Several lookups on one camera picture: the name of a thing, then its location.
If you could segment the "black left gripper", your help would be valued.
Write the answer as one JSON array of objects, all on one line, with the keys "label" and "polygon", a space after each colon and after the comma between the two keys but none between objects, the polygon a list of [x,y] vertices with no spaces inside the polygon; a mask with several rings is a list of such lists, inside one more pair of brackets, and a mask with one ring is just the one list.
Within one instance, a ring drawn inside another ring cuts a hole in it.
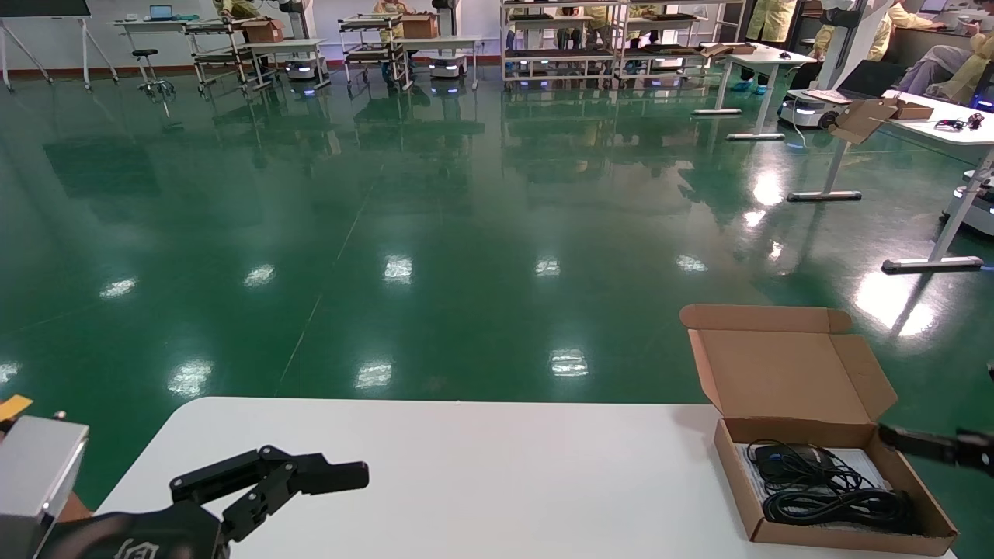
[{"label": "black left gripper", "polygon": [[[370,482],[363,461],[331,464],[322,453],[290,454],[263,446],[179,475],[174,505],[157,512],[111,512],[58,523],[39,558],[228,558],[294,496],[359,491]],[[245,491],[221,513],[202,505]]]}]

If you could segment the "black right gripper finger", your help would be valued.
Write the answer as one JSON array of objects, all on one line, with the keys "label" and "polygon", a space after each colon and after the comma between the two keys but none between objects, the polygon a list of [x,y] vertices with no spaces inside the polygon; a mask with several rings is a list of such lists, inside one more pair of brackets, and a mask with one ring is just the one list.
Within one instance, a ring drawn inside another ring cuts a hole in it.
[{"label": "black right gripper finger", "polygon": [[895,452],[993,474],[993,436],[987,432],[958,428],[953,436],[944,436],[880,424],[878,435]]}]

